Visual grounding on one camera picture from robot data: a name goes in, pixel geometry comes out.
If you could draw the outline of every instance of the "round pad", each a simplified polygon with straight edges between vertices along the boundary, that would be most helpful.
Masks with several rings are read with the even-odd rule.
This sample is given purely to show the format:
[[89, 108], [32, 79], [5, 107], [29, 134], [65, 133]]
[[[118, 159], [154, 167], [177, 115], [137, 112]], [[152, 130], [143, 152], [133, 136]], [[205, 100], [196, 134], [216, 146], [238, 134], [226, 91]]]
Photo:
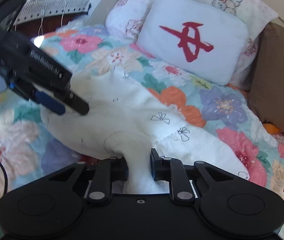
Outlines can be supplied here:
[[284, 201], [245, 180], [210, 185], [200, 202], [203, 218], [231, 237], [266, 237], [284, 223]]
[[229, 208], [240, 215], [253, 216], [263, 211], [265, 205], [262, 199], [252, 194], [236, 194], [227, 200]]
[[18, 210], [26, 216], [41, 216], [49, 213], [54, 206], [55, 201], [49, 195], [33, 194], [20, 200]]
[[81, 212], [81, 198], [63, 182], [41, 179], [0, 199], [0, 226], [18, 238], [48, 238], [71, 227]]

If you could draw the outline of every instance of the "floral pillowcase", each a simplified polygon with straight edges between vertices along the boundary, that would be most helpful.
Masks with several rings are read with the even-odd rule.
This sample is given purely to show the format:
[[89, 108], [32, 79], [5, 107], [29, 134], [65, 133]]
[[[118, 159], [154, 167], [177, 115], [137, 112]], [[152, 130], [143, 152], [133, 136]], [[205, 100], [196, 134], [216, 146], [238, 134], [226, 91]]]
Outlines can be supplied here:
[[[260, 0], [195, 0], [210, 4], [241, 19], [249, 29], [247, 44], [238, 59], [230, 83], [248, 90], [244, 81], [250, 72], [258, 49], [258, 35], [267, 23], [278, 14]], [[119, 0], [106, 19], [106, 27], [111, 35], [137, 39], [154, 0]]]

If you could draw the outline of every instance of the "purple flower pattern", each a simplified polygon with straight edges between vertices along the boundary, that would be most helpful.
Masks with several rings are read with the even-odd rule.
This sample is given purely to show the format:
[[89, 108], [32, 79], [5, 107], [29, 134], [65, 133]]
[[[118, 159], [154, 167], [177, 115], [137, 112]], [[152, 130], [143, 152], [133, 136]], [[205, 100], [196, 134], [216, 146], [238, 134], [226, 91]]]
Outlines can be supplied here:
[[237, 123], [248, 120], [242, 101], [234, 94], [224, 95], [220, 88], [200, 90], [201, 102], [204, 105], [201, 114], [207, 121], [221, 120], [227, 127], [237, 130]]
[[45, 154], [41, 160], [41, 167], [44, 174], [47, 175], [71, 165], [72, 163], [78, 162], [81, 157], [82, 155], [66, 147], [54, 138], [45, 147]]

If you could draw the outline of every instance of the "white wire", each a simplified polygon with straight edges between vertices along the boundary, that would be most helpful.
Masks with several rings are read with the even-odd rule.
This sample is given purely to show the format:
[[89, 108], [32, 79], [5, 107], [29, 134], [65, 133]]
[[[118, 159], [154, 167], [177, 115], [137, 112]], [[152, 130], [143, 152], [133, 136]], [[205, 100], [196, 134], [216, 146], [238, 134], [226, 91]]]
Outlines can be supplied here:
[[41, 17], [41, 25], [40, 25], [40, 28], [39, 28], [39, 32], [38, 32], [38, 35], [40, 35], [40, 30], [41, 30], [41, 35], [43, 35], [43, 19], [44, 19], [44, 15], [45, 15], [45, 11], [46, 11], [46, 1], [43, 0], [43, 9], [42, 9], [42, 17]]
[[65, 9], [66, 9], [66, 0], [64, 0], [64, 10], [63, 10], [62, 18], [61, 18], [61, 27], [63, 25], [63, 16], [64, 16], [64, 13], [65, 13]]

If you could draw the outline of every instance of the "red symbol on pillow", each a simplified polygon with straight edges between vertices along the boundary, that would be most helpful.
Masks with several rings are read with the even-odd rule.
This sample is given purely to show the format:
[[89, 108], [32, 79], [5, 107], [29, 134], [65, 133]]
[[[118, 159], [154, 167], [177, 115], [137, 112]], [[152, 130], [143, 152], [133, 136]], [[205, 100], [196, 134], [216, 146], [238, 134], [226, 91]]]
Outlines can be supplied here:
[[[214, 49], [214, 46], [207, 43], [207, 42], [202, 42], [200, 39], [200, 32], [198, 30], [198, 27], [202, 26], [203, 24], [201, 23], [194, 23], [194, 22], [186, 22], [183, 23], [185, 26], [182, 30], [182, 32], [178, 32], [176, 30], [172, 30], [168, 27], [160, 26], [160, 28], [164, 29], [165, 31], [172, 33], [173, 35], [179, 37], [181, 41], [178, 44], [179, 48], [183, 49], [185, 58], [187, 62], [192, 62], [198, 58], [200, 49], [203, 49], [206, 52], [210, 52], [211, 50]], [[195, 35], [194, 38], [187, 36], [189, 33], [189, 28], [194, 29]], [[195, 52], [193, 53], [187, 43], [192, 43], [195, 45]]]

